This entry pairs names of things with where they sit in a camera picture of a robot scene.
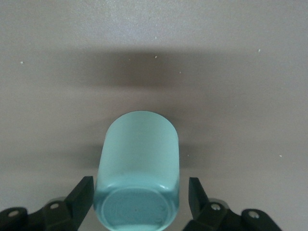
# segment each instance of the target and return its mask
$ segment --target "cup bottom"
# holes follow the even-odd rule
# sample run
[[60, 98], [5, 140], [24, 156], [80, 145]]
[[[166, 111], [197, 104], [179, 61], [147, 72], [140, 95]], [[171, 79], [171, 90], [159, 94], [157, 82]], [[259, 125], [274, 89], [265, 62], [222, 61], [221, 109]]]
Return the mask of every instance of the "cup bottom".
[[174, 210], [160, 192], [145, 188], [112, 191], [96, 208], [112, 231], [161, 231], [174, 219]]

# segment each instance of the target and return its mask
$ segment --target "light blue cup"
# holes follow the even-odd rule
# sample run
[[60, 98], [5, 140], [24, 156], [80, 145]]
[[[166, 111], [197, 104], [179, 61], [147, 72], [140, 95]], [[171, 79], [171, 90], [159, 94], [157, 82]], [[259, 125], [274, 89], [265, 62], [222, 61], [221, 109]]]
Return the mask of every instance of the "light blue cup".
[[94, 209], [111, 231], [161, 231], [179, 208], [179, 139], [159, 114], [127, 113], [109, 127]]

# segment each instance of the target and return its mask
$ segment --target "gray table surface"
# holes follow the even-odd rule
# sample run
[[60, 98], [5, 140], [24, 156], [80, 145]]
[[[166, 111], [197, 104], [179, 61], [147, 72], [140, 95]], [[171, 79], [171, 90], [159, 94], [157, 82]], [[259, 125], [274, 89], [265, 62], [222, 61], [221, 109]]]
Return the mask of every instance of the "gray table surface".
[[[188, 179], [234, 212], [308, 227], [308, 3], [1, 1], [0, 210], [40, 209], [96, 176], [121, 114], [150, 110], [180, 138]], [[106, 230], [90, 210], [80, 231]]]

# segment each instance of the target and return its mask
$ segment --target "screw head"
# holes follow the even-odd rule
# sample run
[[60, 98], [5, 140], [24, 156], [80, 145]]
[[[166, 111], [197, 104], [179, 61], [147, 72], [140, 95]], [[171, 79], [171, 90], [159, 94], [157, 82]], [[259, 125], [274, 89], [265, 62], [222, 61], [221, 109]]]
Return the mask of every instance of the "screw head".
[[50, 206], [50, 209], [55, 209], [55, 208], [57, 208], [57, 207], [59, 207], [59, 204], [58, 204], [58, 203], [54, 203], [54, 204], [52, 204], [52, 205]]
[[254, 218], [254, 219], [259, 219], [260, 218], [260, 215], [257, 212], [255, 212], [255, 211], [249, 211], [248, 215], [250, 217]]
[[211, 204], [211, 208], [212, 208], [213, 210], [220, 210], [220, 206], [217, 205], [217, 204]]
[[8, 217], [12, 218], [12, 217], [15, 217], [15, 216], [18, 215], [18, 214], [19, 214], [19, 211], [18, 211], [18, 210], [14, 210], [14, 211], [12, 211], [12, 212], [10, 212], [10, 213], [8, 214]]

